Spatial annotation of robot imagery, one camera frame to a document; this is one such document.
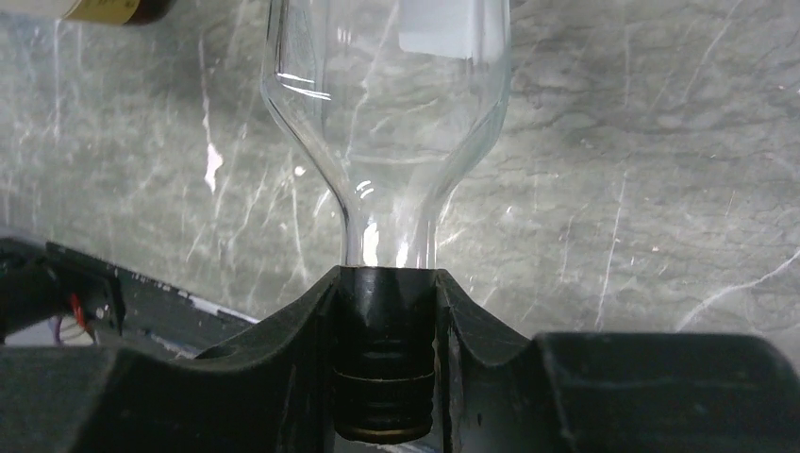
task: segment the black plastic frame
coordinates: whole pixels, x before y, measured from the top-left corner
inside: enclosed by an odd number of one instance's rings
[[[335,442],[332,362],[352,325],[334,308],[347,303],[342,288],[376,272],[400,271],[335,267],[195,360],[117,346],[2,348],[0,451],[351,451]],[[800,451],[800,383],[761,339],[543,333],[529,341],[447,272],[427,272],[441,452]],[[126,312],[136,284],[120,285]],[[180,297],[162,299],[163,309]]]

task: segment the white label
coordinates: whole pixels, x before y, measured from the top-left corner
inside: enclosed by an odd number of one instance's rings
[[[39,16],[65,17],[80,0],[0,0],[0,9]]]
[[[508,22],[508,0],[400,0],[400,48],[491,61],[505,49]]]

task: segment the bottle neck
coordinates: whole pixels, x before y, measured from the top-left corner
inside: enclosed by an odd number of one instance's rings
[[[436,163],[352,165],[352,190],[341,200],[343,264],[435,268],[440,169]]]
[[[345,266],[436,267],[439,211],[414,197],[374,196],[345,210]]]

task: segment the marble wall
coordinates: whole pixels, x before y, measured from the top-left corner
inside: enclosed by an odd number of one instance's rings
[[[0,16],[0,225],[257,317],[291,302],[338,262],[340,219],[259,95],[268,3]],[[739,331],[800,363],[800,3],[511,16],[508,118],[446,207],[440,267],[525,335]]]

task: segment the clear glass bottle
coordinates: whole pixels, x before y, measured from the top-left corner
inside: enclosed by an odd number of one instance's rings
[[[146,25],[175,0],[0,0],[0,10],[109,25]]]
[[[506,114],[508,0],[273,0],[262,92],[342,207],[342,261],[432,268]]]

